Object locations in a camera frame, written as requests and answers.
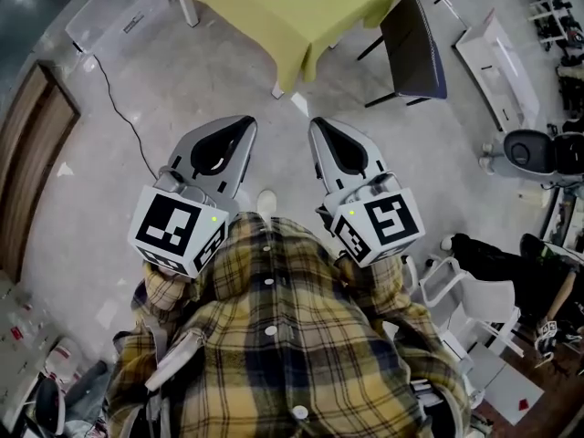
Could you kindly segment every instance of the black chair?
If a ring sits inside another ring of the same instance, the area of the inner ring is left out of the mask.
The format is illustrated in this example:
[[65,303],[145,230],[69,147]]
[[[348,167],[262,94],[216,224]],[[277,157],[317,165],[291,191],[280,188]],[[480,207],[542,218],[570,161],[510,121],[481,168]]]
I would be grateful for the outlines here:
[[438,48],[434,43],[420,0],[401,0],[381,22],[383,36],[357,60],[365,58],[385,42],[390,59],[394,92],[365,105],[381,104],[398,96],[418,98],[407,105],[428,99],[446,99],[446,79]]

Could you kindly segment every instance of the white cabinet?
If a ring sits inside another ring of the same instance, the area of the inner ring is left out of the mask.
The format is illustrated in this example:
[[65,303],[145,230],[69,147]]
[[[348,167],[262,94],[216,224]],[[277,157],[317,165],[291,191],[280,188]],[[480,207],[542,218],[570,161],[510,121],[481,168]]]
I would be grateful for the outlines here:
[[539,100],[509,37],[491,11],[455,44],[504,132],[535,129]]

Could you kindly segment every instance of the black cloth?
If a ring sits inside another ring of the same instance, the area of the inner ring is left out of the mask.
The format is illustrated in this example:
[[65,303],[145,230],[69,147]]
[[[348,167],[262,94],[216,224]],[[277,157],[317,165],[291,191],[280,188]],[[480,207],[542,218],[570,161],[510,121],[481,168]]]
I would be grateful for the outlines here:
[[[524,235],[522,255],[505,253],[495,246],[471,239],[468,235],[453,237],[454,257],[462,269],[484,281],[513,281],[516,305],[524,317],[533,322],[549,311],[554,298],[572,269],[561,258],[542,258],[544,244],[533,235]],[[556,319],[565,319],[574,328],[584,326],[582,303],[584,278],[580,273],[572,294],[558,312]]]

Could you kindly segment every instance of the black cable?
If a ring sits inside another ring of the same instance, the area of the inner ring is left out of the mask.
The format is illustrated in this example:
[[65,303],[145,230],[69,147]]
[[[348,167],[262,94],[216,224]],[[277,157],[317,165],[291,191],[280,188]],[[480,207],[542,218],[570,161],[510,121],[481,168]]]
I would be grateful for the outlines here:
[[566,185],[554,183],[554,184],[550,185],[548,188],[544,184],[541,184],[540,186],[545,191],[553,190],[554,188],[563,188],[564,190],[569,190],[570,188],[578,187],[578,186],[581,186],[582,184],[584,184],[584,182],[574,182],[574,183],[568,183]]
[[99,65],[99,69],[101,70],[101,73],[103,73],[103,77],[106,79],[106,83],[108,84],[108,96],[109,96],[109,100],[111,100],[111,105],[113,107],[113,109],[116,111],[116,113],[118,115],[120,115],[120,117],[126,122],[128,123],[128,125],[130,125],[131,130],[134,132],[134,134],[136,135],[136,138],[138,139],[138,146],[140,147],[140,154],[142,156],[142,159],[144,160],[144,163],[146,164],[146,167],[148,167],[148,172],[151,173],[152,177],[154,177],[154,180],[157,180],[158,177],[156,176],[156,174],[152,171],[152,168],[150,167],[150,165],[148,164],[148,161],[146,160],[146,156],[144,155],[144,149],[142,148],[142,140],[140,138],[140,135],[138,134],[138,132],[136,131],[136,129],[134,128],[134,125],[132,124],[131,121],[129,121],[128,119],[126,119],[126,117],[124,117],[124,115],[118,110],[118,108],[116,107],[116,103],[113,100],[113,97],[111,96],[111,85],[110,85],[110,80],[108,79],[108,75],[106,74],[105,70],[103,69],[103,66],[101,65],[101,62],[99,61],[99,58],[97,58],[96,55],[94,55],[93,57],[95,57],[95,59],[98,62]]

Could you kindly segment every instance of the white box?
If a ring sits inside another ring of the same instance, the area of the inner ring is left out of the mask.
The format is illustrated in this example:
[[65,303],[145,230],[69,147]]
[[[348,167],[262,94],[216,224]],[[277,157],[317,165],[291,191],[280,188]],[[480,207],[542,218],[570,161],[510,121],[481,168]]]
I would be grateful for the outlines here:
[[89,0],[65,30],[86,54],[118,53],[169,4],[169,0]]
[[144,186],[128,242],[155,265],[197,277],[227,238],[229,213]]
[[425,235],[409,188],[342,204],[331,231],[360,267],[397,255]]
[[521,58],[492,10],[455,44],[502,131],[537,129],[539,100]]
[[[476,344],[469,355],[474,363],[468,373],[473,386],[484,389],[485,400],[512,425],[517,425],[543,390],[482,344]],[[527,401],[523,411],[520,410],[522,400]]]

